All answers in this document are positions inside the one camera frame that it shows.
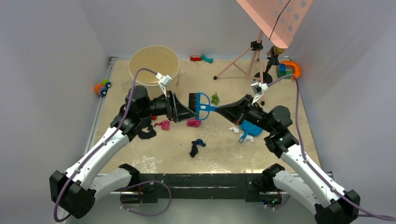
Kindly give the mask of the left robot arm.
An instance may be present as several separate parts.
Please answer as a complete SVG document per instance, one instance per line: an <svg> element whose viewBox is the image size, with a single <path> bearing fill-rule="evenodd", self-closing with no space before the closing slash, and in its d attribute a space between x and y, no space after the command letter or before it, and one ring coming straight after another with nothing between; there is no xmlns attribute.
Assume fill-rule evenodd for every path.
<svg viewBox="0 0 396 224"><path fill-rule="evenodd" d="M149 184L149 181L142 181L140 172L128 164L120 165L101 178L98 174L138 135L146 126L147 119L161 115L175 123L195 118L196 100L190 98L185 106L171 91L150 99L145 87L131 88L101 140L66 171L55 171L50 176L51 200L55 203L54 220L60 223L70 216L82 218L97 200L110 192L122 188L133 191L140 185Z"/></svg>

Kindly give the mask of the blue hand brush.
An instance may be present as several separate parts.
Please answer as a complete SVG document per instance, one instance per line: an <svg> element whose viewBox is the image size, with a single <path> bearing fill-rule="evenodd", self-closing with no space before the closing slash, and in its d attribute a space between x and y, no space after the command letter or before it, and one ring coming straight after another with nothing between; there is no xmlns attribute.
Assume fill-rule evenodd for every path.
<svg viewBox="0 0 396 224"><path fill-rule="evenodd" d="M208 103L201 102L201 99L206 98ZM214 112L218 107L211 105L211 100L208 95L203 92L189 93L188 108L196 113L196 120L205 120L209 117L210 112Z"/></svg>

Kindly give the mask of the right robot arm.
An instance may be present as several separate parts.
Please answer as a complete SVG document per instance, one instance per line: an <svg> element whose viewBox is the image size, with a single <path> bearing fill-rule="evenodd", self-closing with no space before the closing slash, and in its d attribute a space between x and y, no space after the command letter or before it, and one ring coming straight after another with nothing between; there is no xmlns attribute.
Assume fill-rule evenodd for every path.
<svg viewBox="0 0 396 224"><path fill-rule="evenodd" d="M262 183L266 189L281 189L306 207L318 224L350 224L359 216L360 196L345 190L331 179L303 149L301 138L289 131L292 125L287 107L278 105L265 112L250 95L217 107L215 112L235 124L248 121L269 133L264 138L268 150L288 164L300 177L293 180L290 173L275 164L264 170Z"/></svg>

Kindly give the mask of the blue dustpan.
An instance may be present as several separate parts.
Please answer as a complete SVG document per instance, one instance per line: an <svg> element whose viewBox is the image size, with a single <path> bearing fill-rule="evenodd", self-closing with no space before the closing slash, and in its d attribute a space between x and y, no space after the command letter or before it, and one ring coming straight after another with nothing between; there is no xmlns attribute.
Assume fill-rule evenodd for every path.
<svg viewBox="0 0 396 224"><path fill-rule="evenodd" d="M240 124L240 130L242 130L242 134L243 133L247 133L252 135L253 137L257 137L262 133L262 129L260 127L257 127L256 125L248 122L248 121L243 121Z"/></svg>

